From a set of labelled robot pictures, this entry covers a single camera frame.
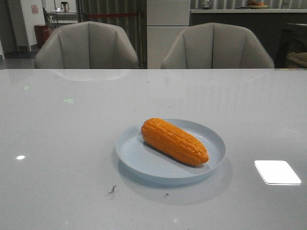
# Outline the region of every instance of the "round plate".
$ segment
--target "round plate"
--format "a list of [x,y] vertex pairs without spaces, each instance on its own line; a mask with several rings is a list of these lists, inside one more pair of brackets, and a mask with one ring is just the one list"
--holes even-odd
[[268,8],[268,5],[247,5],[251,9],[265,9]]
[[139,177],[160,184],[189,184],[211,175],[225,157],[225,144],[220,136],[211,129],[191,121],[164,120],[202,142],[207,149],[209,161],[189,166],[159,152],[143,140],[143,123],[128,128],[121,135],[116,143],[118,157]]

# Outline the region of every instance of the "white cabinet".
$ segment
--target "white cabinet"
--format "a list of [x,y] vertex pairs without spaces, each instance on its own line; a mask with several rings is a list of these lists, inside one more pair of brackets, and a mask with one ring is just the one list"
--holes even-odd
[[147,68],[159,69],[178,32],[189,26],[190,0],[147,0]]

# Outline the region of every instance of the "kettle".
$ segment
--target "kettle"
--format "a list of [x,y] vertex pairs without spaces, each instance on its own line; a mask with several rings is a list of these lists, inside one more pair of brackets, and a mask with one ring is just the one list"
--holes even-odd
[[62,1],[62,2],[61,2],[61,9],[62,9],[62,5],[63,5],[63,8],[64,8],[64,12],[65,12],[65,13],[66,13],[66,12],[69,12],[69,4],[68,4],[68,2]]

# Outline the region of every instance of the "white glossy table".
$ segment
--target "white glossy table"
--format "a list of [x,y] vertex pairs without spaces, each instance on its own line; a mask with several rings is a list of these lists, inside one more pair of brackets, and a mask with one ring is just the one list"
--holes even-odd
[[[131,174],[115,144],[150,117],[214,130],[225,160],[190,185]],[[306,230],[307,71],[0,70],[0,156],[1,230]]]

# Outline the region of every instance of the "chair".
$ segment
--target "chair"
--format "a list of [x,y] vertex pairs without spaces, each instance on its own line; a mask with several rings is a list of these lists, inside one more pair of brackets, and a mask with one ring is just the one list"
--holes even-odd
[[137,69],[138,57],[116,25],[83,22],[56,29],[35,57],[36,69]]
[[274,62],[249,29],[206,23],[180,32],[161,68],[273,69]]

